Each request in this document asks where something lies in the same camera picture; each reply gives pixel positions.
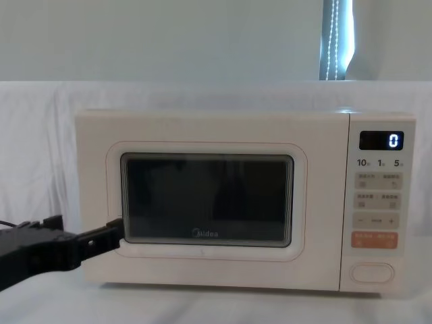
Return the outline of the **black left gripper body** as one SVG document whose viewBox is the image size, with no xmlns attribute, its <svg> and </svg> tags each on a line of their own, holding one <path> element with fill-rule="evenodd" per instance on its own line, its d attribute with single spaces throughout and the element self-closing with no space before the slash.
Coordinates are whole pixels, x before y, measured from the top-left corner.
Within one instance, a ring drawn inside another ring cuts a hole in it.
<svg viewBox="0 0 432 324">
<path fill-rule="evenodd" d="M 58 229 L 14 227 L 1 230 L 1 290 L 42 273 L 81 265 L 78 236 Z"/>
</svg>

